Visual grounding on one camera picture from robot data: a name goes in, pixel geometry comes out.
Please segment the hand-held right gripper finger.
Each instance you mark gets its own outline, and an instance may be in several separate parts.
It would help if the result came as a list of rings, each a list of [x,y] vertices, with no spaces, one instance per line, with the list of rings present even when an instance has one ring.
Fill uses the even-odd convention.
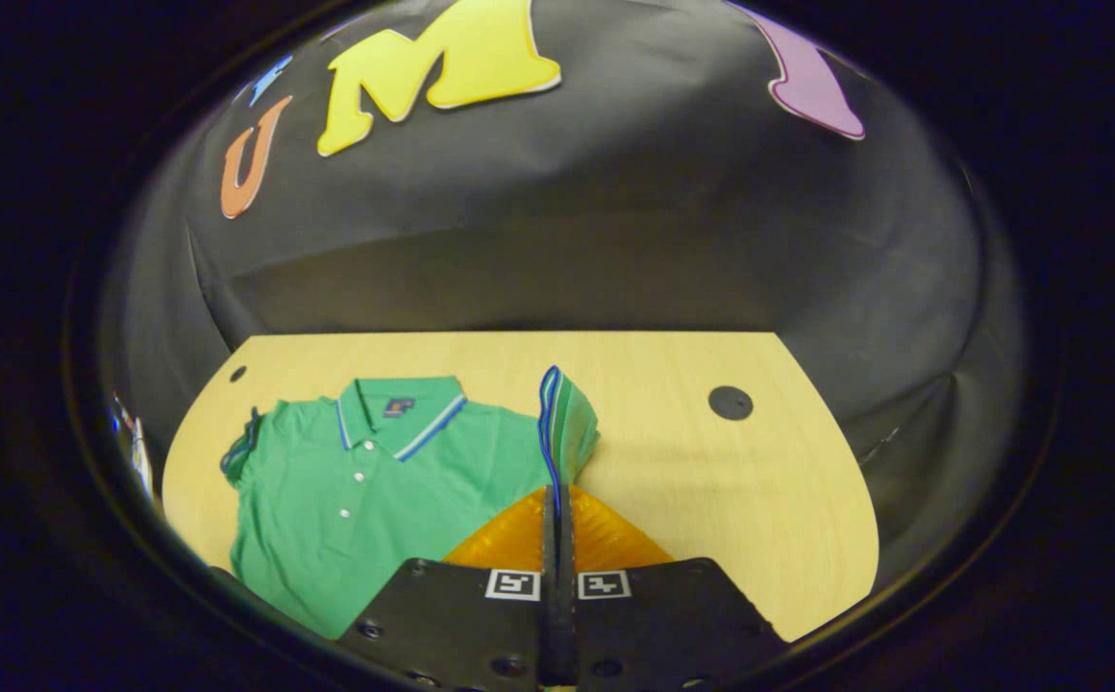
[[[665,559],[600,500],[558,498],[558,674],[580,691],[712,691],[786,643],[707,557]]]
[[[541,490],[539,571],[403,561],[337,647],[416,691],[540,691],[560,667],[558,499]]]

